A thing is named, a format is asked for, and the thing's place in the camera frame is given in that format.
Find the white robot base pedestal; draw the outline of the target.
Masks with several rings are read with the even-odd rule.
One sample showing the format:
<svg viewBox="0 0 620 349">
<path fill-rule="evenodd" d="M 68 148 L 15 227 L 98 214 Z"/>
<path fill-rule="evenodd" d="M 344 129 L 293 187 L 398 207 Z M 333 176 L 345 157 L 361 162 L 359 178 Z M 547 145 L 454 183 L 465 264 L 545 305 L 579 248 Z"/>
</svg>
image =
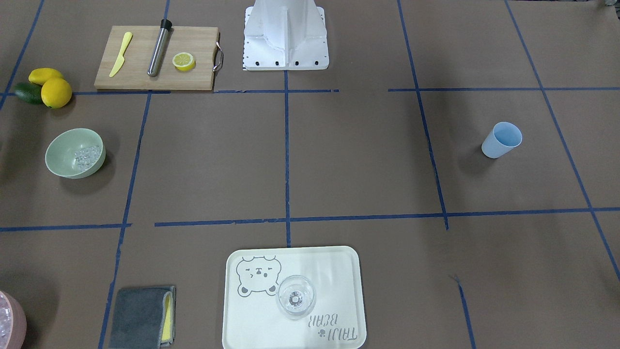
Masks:
<svg viewBox="0 0 620 349">
<path fill-rule="evenodd" d="M 324 9 L 313 0 L 257 0 L 245 9 L 246 71 L 328 69 Z"/>
</svg>

